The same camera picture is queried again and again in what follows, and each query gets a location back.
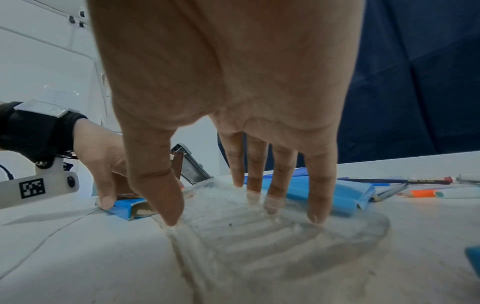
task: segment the clear plastic tray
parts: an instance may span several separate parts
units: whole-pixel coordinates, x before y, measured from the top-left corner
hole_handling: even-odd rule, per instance
[[[175,227],[156,220],[204,304],[356,302],[389,247],[390,221],[380,214],[334,210],[315,225],[305,203],[269,199],[267,212],[248,202],[245,189],[215,179],[184,198]]]

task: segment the navy blue curtain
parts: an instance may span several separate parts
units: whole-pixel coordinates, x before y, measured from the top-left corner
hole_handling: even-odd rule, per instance
[[[480,150],[479,117],[480,1],[368,0],[338,162]]]

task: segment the black cable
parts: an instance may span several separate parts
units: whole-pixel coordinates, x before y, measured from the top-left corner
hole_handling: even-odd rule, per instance
[[[9,180],[15,179],[14,175],[11,174],[7,168],[3,167],[2,165],[0,165],[0,168],[6,173],[6,176],[8,177]]]

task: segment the white table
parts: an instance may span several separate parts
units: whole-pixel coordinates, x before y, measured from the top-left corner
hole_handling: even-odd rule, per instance
[[[479,160],[473,152],[342,164],[338,175],[479,174]],[[191,303],[158,224],[125,221],[93,203],[64,196],[0,210],[0,303]],[[480,279],[463,253],[480,244],[480,200],[394,197],[369,208],[390,218],[392,244],[362,303],[480,303]]]

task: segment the hand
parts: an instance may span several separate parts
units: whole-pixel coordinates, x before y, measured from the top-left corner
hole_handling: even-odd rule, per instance
[[[302,152],[308,215],[318,223],[326,218],[363,0],[89,0],[89,7],[130,185],[167,224],[183,211],[170,138],[205,115],[218,129],[237,186],[244,178],[242,132],[249,190],[261,188],[268,143],[273,197],[285,197]]]
[[[100,206],[110,209],[117,194],[132,193],[122,137],[87,119],[80,119],[73,129],[73,150],[95,181]]]

